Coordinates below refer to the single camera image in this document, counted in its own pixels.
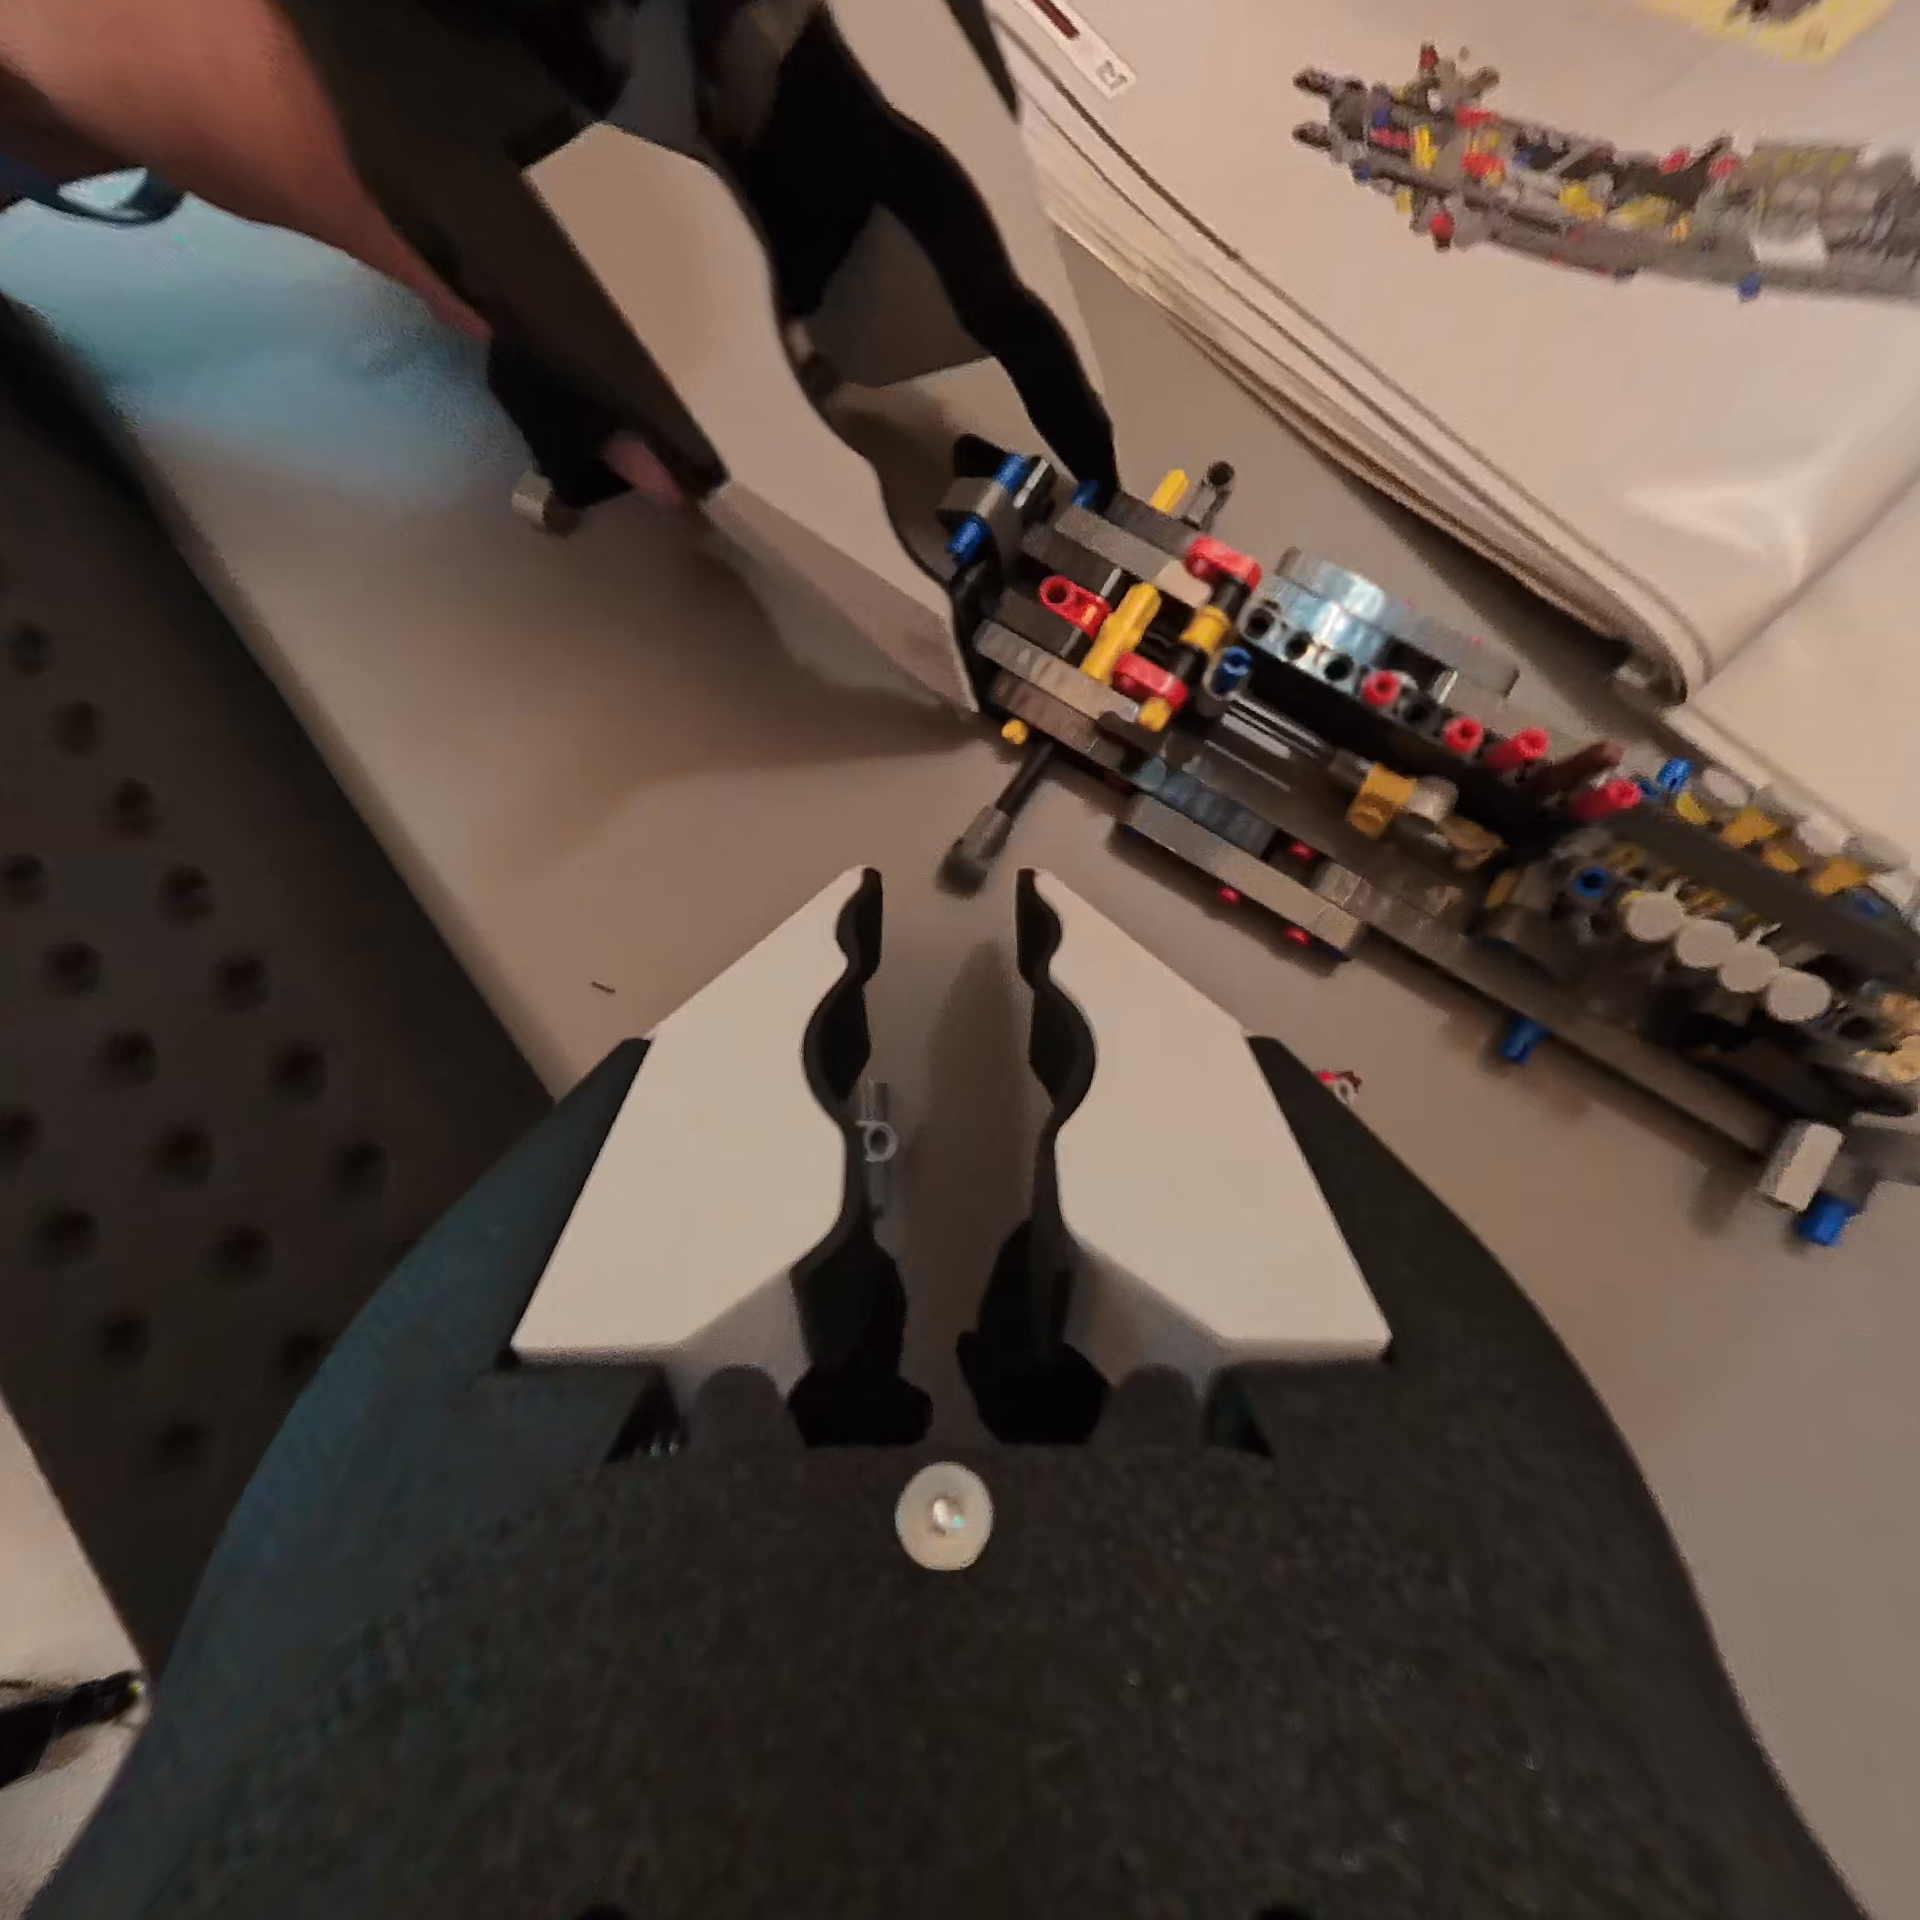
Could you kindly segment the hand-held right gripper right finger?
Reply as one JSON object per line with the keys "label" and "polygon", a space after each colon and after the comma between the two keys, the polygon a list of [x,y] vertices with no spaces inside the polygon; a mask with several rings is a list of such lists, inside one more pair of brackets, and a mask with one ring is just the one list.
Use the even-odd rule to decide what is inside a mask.
{"label": "hand-held right gripper right finger", "polygon": [[984,1428],[1097,1428],[1143,1371],[1377,1362],[1389,1320],[1248,1027],[1041,870],[1017,961],[1046,1092],[1033,1203],[972,1322]]}

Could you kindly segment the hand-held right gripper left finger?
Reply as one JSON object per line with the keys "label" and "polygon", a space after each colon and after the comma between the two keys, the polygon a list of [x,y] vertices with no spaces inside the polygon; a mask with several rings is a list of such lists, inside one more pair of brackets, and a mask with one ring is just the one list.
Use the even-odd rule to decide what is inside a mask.
{"label": "hand-held right gripper left finger", "polygon": [[680,1411],[755,1369],[796,1428],[921,1422],[856,1121],[879,956],[883,876],[851,870],[645,1037],[521,1366],[635,1362]]}

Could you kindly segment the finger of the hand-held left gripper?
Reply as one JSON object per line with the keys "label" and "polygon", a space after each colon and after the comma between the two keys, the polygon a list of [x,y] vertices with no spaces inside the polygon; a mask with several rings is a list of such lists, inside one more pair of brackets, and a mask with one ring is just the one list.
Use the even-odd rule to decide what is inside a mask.
{"label": "finger of the hand-held left gripper", "polygon": [[1118,485],[1118,440],[1066,324],[1023,280],[965,168],[864,76],[818,14],[780,63],[755,137],[755,210],[770,238],[780,309],[812,313],[873,213],[921,244],[965,332],[1002,365],[1029,420],[1086,482]]}
{"label": "finger of the hand-held left gripper", "polygon": [[523,172],[724,469],[710,521],[763,607],[866,639],[923,702],[978,713],[946,584],[901,540],[874,468],[819,416],[783,344],[770,261],[701,161],[591,124]]}

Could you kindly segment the black lego axle grey bush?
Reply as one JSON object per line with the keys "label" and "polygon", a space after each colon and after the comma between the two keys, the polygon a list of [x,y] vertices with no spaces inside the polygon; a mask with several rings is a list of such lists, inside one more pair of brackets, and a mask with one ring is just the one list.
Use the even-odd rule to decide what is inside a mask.
{"label": "black lego axle grey bush", "polygon": [[1033,739],[1002,785],[1002,789],[972,815],[972,824],[952,842],[941,861],[941,880],[946,891],[972,897],[992,876],[1002,849],[1008,846],[1026,805],[1051,774],[1058,742]]}

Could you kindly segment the grey lego chassis assembly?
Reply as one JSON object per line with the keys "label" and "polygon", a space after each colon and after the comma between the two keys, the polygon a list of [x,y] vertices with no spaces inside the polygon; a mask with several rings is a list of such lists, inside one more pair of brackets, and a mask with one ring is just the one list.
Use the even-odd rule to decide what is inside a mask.
{"label": "grey lego chassis assembly", "polygon": [[1122,829],[1344,962],[1391,942],[1763,1158],[1833,1247],[1918,1185],[1907,855],[1716,760],[1540,726],[1519,658],[1302,547],[1216,534],[1236,468],[1153,495],[954,447],[965,658],[1020,755],[1058,742]]}

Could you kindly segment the person's left hand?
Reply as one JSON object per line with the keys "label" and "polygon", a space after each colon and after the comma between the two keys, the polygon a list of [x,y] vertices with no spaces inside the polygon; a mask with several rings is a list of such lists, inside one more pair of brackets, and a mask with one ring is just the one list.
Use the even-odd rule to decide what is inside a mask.
{"label": "person's left hand", "polygon": [[486,320],[397,232],[276,2],[42,2],[37,65],[118,156],[239,218],[330,244],[445,324]]}

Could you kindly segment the open instruction booklet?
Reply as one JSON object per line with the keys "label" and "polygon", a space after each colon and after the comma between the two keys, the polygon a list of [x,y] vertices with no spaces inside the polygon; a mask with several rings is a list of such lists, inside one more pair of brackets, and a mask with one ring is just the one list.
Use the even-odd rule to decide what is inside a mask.
{"label": "open instruction booklet", "polygon": [[1051,214],[1918,853],[1918,2],[991,2]]}

